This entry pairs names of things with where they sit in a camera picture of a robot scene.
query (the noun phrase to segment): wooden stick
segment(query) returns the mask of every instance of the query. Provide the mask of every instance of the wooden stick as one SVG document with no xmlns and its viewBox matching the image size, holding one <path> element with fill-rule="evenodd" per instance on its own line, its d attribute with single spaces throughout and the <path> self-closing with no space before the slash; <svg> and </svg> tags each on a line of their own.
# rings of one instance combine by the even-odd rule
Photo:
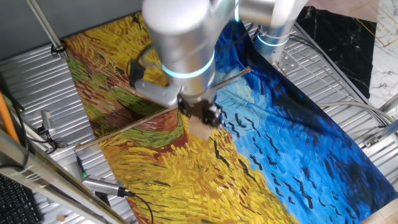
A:
<svg viewBox="0 0 398 224">
<path fill-rule="evenodd" d="M 215 86 L 216 90 L 219 90 L 220 88 L 222 88 L 222 87 L 226 86 L 227 84 L 229 84 L 231 81 L 241 77 L 244 74 L 249 73 L 250 71 L 251 71 L 250 67 L 245 68 L 244 70 L 239 72 L 239 74 L 235 75 L 234 77 L 231 77 L 231 78 L 229 78 L 229 79 L 217 84 Z M 112 131 L 112 132 L 110 132 L 108 134 L 105 134 L 105 135 L 103 135 L 103 136 L 101 136 L 99 138 L 96 138 L 96 139 L 94 139 L 94 140 L 92 140 L 90 142 L 86 142 L 86 143 L 83 143 L 83 144 L 77 144 L 75 146 L 75 149 L 79 150 L 79 149 L 85 149 L 85 148 L 90 147 L 90 146 L 94 146 L 95 144 L 98 144 L 98 143 L 100 143 L 102 141 L 105 141 L 105 140 L 107 140 L 107 139 L 109 139 L 111 137 L 115 137 L 118 134 L 121 134 L 121 133 L 123 133 L 123 132 L 125 132 L 127 130 L 130 130 L 130 129 L 135 128 L 135 127 L 137 127 L 139 125 L 142 125 L 142 124 L 144 124 L 144 123 L 156 118 L 157 116 L 165 114 L 167 112 L 170 112 L 170 111 L 172 111 L 174 109 L 176 109 L 176 108 L 165 108 L 165 109 L 162 109 L 162 110 L 160 110 L 160 111 L 158 111 L 158 112 L 156 112 L 156 113 L 154 113 L 152 115 L 146 116 L 145 118 L 141 118 L 141 119 L 139 119 L 139 120 L 137 120 L 137 121 L 135 121 L 135 122 L 133 122 L 131 124 L 128 124 L 128 125 L 126 125 L 126 126 L 124 126 L 122 128 L 119 128 L 119 129 L 117 129 L 115 131 Z"/>
</svg>

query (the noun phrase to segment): blue led ring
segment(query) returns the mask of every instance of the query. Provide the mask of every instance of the blue led ring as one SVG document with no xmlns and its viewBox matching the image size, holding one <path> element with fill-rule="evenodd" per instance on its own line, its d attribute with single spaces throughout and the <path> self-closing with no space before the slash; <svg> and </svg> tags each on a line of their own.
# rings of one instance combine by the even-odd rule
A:
<svg viewBox="0 0 398 224">
<path fill-rule="evenodd" d="M 263 41 L 263 40 L 260 38 L 259 35 L 258 35 L 257 37 L 259 38 L 259 40 L 260 40 L 263 44 L 266 44 L 266 45 L 271 46 L 271 47 L 278 47 L 278 46 L 284 45 L 284 44 L 286 44 L 286 42 L 289 40 L 289 38 L 288 38 L 285 42 L 283 42 L 283 43 L 281 43 L 281 44 L 268 44 L 267 42 Z"/>
<path fill-rule="evenodd" d="M 163 71 L 165 71 L 167 74 L 169 74 L 170 76 L 173 76 L 175 78 L 193 78 L 193 77 L 197 77 L 199 75 L 201 75 L 203 72 L 205 72 L 213 63 L 214 61 L 214 56 L 215 56 L 215 51 L 213 51 L 213 56 L 211 56 L 211 59 L 209 62 L 207 62 L 207 64 L 205 66 L 203 66 L 203 68 L 194 71 L 194 72 L 190 72 L 190 73 L 178 73 L 178 72 L 173 72 L 171 70 L 169 70 L 168 68 L 166 68 L 166 66 L 162 65 Z"/>
</svg>

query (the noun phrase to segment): painted canvas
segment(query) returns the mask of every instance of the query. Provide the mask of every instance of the painted canvas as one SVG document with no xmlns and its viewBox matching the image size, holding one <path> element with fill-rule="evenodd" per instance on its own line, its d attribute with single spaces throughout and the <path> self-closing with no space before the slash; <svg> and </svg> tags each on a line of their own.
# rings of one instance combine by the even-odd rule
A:
<svg viewBox="0 0 398 224">
<path fill-rule="evenodd" d="M 171 111 L 101 142 L 114 175 L 154 211 L 154 223 L 360 223 L 397 197 L 356 143 L 253 48 L 242 24 L 216 46 L 223 129 L 192 135 Z M 150 42 L 141 14 L 67 40 L 71 73 L 97 136 L 160 110 L 125 69 Z M 146 60 L 158 63 L 155 52 Z M 158 68 L 144 79 L 166 85 Z M 147 207 L 128 202 L 141 223 Z"/>
</svg>

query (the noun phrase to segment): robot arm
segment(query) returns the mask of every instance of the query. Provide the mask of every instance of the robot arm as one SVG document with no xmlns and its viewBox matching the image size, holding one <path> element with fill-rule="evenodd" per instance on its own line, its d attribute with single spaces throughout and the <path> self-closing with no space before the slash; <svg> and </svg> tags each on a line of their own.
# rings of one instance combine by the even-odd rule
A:
<svg viewBox="0 0 398 224">
<path fill-rule="evenodd" d="M 221 108 L 214 103 L 212 83 L 215 45 L 223 28 L 234 19 L 261 24 L 262 35 L 269 30 L 278 32 L 294 4 L 295 0 L 145 0 L 144 21 L 170 85 L 161 88 L 144 80 L 131 85 L 160 105 L 178 106 L 188 117 L 196 116 L 203 124 L 218 128 Z"/>
</svg>

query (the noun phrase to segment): keyboard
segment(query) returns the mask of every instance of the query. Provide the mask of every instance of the keyboard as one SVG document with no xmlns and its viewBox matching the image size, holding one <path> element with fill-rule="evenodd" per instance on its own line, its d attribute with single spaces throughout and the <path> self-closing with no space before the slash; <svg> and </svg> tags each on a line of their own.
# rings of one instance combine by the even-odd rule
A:
<svg viewBox="0 0 398 224">
<path fill-rule="evenodd" d="M 0 175 L 0 224 L 36 224 L 42 220 L 31 189 Z"/>
</svg>

